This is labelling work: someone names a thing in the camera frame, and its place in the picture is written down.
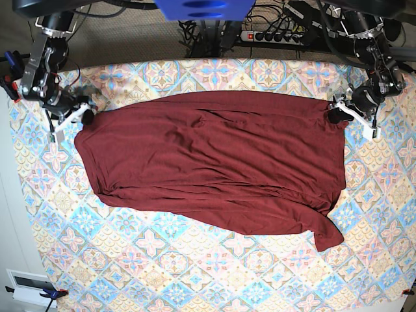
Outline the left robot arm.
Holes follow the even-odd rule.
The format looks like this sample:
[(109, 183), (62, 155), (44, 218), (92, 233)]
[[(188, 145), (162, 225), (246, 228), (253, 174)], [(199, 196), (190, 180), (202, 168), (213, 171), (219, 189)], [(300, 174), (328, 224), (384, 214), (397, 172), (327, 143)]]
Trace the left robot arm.
[(359, 87), (350, 83), (344, 94), (334, 95), (328, 118), (334, 124), (357, 120), (374, 129), (381, 103), (400, 95), (406, 82), (390, 51), (381, 17), (340, 11), (339, 25), (352, 40), (353, 52), (363, 63), (368, 79)]

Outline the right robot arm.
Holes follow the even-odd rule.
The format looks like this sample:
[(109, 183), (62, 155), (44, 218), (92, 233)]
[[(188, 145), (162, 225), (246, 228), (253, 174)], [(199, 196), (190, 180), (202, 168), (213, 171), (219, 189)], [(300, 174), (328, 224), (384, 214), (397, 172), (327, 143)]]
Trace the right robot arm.
[(54, 120), (58, 125), (90, 125), (96, 114), (96, 106), (88, 96), (75, 94), (70, 86), (60, 86), (58, 72), (69, 59), (67, 35), (73, 34), (76, 27), (73, 16), (73, 12), (65, 11), (36, 19), (34, 25), (40, 30), (19, 86), (25, 100), (35, 101), (45, 110), (52, 129)]

